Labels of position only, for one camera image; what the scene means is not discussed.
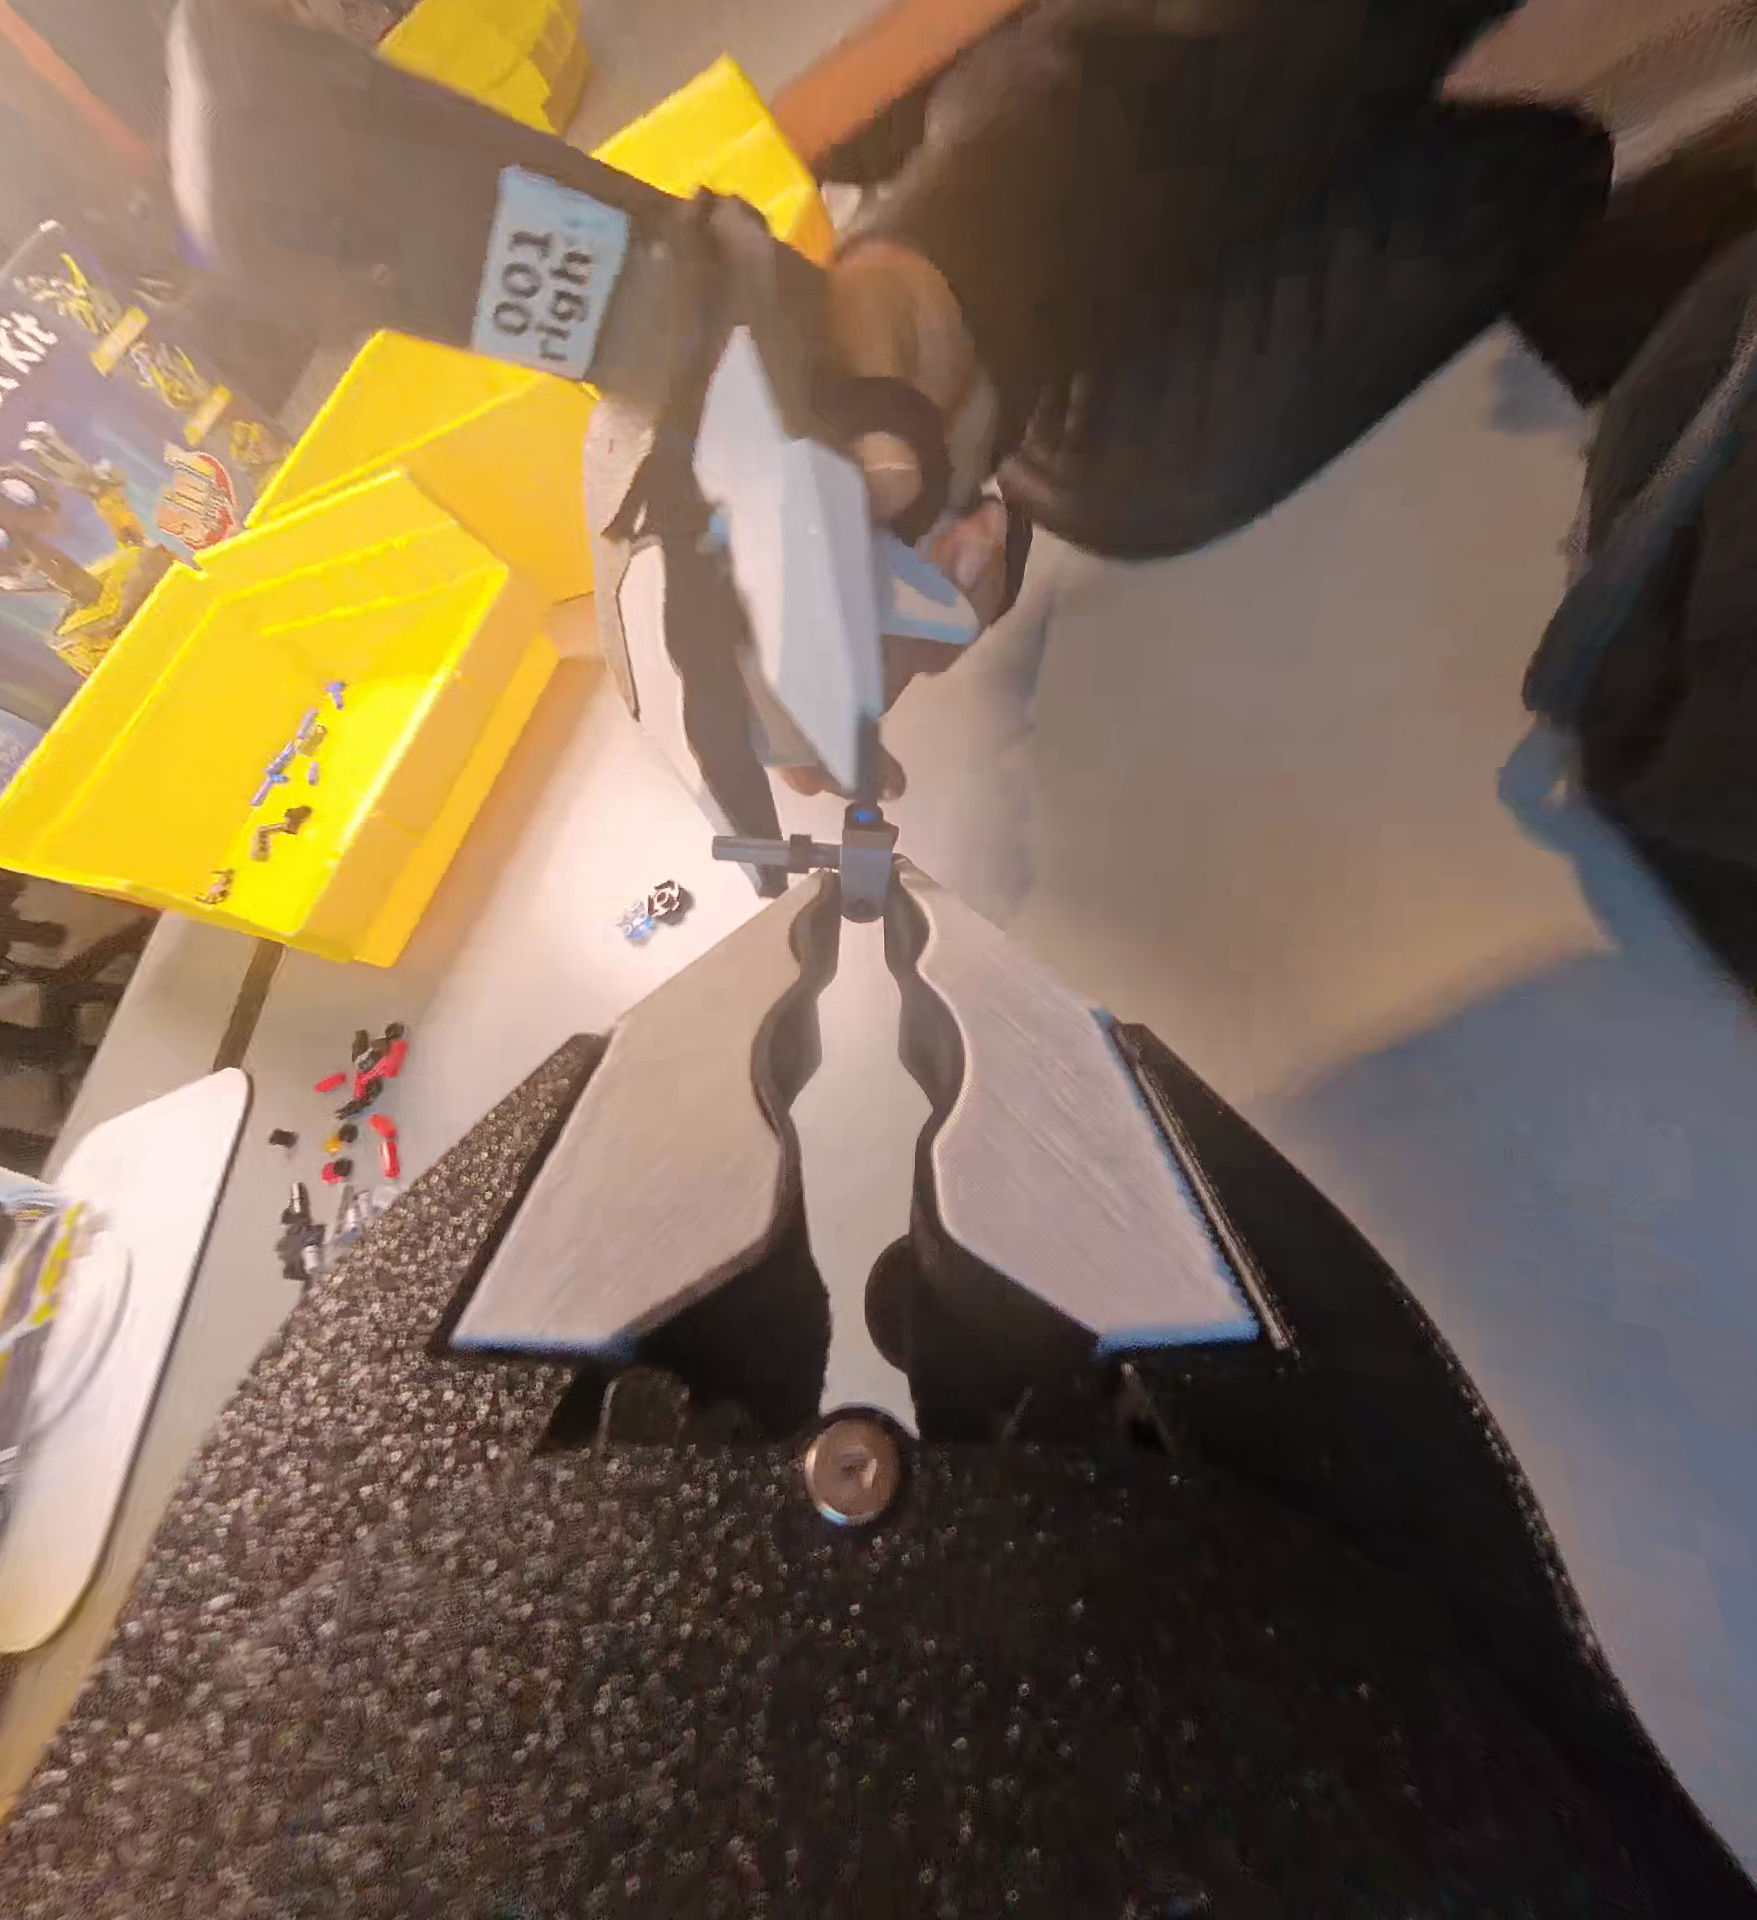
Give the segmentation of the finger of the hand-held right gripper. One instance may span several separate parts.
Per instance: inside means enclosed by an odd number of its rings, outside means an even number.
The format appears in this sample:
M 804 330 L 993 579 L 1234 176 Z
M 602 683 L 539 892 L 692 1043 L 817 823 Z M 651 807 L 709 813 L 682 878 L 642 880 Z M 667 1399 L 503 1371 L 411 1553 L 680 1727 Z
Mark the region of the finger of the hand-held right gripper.
M 631 405 L 587 422 L 602 656 L 645 743 L 720 838 L 774 841 L 742 672 L 745 612 L 689 438 Z
M 865 478 L 852 459 L 784 425 L 745 327 L 723 336 L 703 387 L 696 484 L 720 516 L 765 693 L 808 766 L 847 799 L 875 799 L 885 657 Z

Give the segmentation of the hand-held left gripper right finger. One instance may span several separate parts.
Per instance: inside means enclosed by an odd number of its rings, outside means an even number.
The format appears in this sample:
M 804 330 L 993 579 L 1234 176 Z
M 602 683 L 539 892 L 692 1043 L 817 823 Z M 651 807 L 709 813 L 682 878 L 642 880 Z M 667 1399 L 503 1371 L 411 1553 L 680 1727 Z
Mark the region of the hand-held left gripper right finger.
M 1255 1275 L 1116 1024 L 920 870 L 896 870 L 899 1057 L 914 1151 L 899 1368 L 915 1428 L 1159 1352 L 1260 1343 Z

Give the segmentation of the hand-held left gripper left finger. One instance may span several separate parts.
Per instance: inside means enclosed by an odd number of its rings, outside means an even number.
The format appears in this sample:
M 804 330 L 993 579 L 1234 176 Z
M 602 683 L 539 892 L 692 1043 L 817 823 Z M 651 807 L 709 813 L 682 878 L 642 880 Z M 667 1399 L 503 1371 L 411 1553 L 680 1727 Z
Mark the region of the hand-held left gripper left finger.
M 814 1417 L 830 1348 L 793 1098 L 819 1065 L 838 883 L 808 878 L 609 1032 L 475 1269 L 460 1354 L 634 1364 Z

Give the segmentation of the pile of small toy pieces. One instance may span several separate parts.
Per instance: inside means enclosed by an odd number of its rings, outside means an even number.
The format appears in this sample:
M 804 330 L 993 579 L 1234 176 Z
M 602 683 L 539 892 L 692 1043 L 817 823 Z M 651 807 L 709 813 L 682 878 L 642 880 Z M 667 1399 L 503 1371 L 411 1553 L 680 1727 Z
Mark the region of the pile of small toy pieces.
M 290 1164 L 272 1257 L 286 1283 L 307 1287 L 351 1252 L 396 1201 L 402 1135 L 389 1091 L 406 1068 L 410 1031 L 358 1029 L 338 1069 L 312 1084 L 329 1117 L 301 1158 L 293 1128 L 272 1128 L 268 1146 Z

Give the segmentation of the grey desk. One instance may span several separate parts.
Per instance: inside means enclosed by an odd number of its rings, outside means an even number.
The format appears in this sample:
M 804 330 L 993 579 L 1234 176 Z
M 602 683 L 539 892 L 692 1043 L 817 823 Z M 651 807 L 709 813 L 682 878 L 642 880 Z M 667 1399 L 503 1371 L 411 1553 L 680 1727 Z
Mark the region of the grey desk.
M 1035 542 L 1024 596 L 892 710 L 901 846 L 1105 1011 L 1149 1025 L 1435 1319 L 1548 1512 L 1649 1733 L 1757 1877 L 1757 1008 L 1610 834 L 1500 803 L 1562 587 L 1584 422 L 1494 330 L 1359 448 L 1193 557 Z M 745 880 L 592 666 L 559 666 L 393 970 L 286 953 L 251 1125 L 121 1520 L 0 1717 L 22 1788 L 170 1487 L 290 1310 L 271 1255 L 322 1057 L 406 1020 L 413 1179 L 546 1056 L 731 933 Z M 629 945 L 678 880 L 689 914 Z M 797 1102 L 843 1332 L 826 1405 L 904 1410 L 865 1265 L 904 1231 L 925 1098 L 847 935 Z

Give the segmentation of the person's right hand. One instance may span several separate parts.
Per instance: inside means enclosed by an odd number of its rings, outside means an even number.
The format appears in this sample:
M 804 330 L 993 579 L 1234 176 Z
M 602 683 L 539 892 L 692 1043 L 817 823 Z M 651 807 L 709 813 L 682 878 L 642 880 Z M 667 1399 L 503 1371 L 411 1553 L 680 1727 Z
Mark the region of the person's right hand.
M 991 627 L 1014 599 L 1008 510 L 991 493 L 1002 409 L 957 297 L 923 256 L 859 241 L 834 260 L 826 310 L 846 372 L 909 384 L 938 411 L 948 498 L 914 549 Z

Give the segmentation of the stack of yellow bins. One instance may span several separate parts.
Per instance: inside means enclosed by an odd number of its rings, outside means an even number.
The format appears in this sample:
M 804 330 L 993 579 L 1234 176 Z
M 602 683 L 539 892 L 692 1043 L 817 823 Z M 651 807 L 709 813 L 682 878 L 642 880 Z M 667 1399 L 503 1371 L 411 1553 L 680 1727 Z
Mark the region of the stack of yellow bins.
M 534 130 L 564 133 L 590 77 L 576 3 L 419 3 L 377 53 Z

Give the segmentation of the wide yellow bin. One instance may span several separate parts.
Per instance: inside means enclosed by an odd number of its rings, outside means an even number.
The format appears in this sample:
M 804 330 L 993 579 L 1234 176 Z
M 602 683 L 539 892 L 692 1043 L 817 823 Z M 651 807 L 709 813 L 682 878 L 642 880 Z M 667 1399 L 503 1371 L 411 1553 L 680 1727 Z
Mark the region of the wide yellow bin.
M 835 233 L 819 186 L 740 66 L 723 55 L 595 150 L 687 197 L 747 203 L 826 265 Z M 293 444 L 246 518 L 261 532 L 318 500 L 402 472 L 547 602 L 595 590 L 581 444 L 596 395 L 467 351 L 377 332 Z
M 551 615 L 402 472 L 246 532 L 76 690 L 0 797 L 0 868 L 389 967 L 551 684 Z M 252 810 L 277 758 L 290 782 Z M 310 827 L 252 863 L 295 803 Z M 196 906 L 218 868 L 232 900 Z

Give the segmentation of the colourful toy box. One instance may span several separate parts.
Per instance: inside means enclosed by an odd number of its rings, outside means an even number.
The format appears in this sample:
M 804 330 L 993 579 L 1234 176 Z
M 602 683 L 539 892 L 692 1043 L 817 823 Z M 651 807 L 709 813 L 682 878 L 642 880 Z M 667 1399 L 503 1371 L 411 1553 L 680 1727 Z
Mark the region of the colourful toy box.
M 60 225 L 0 269 L 0 797 L 156 587 L 290 450 L 150 295 Z

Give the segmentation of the white book stand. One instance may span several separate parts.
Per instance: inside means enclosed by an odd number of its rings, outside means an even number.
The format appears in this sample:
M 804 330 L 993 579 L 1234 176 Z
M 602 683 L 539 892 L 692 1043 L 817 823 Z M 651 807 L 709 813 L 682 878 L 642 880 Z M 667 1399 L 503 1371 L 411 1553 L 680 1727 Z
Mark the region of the white book stand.
M 0 1656 L 51 1643 L 104 1561 L 248 1110 L 251 1080 L 226 1068 L 107 1118 L 46 1179 L 0 1173 L 4 1242 L 14 1213 L 85 1201 L 131 1257 L 116 1339 L 34 1454 L 0 1539 Z

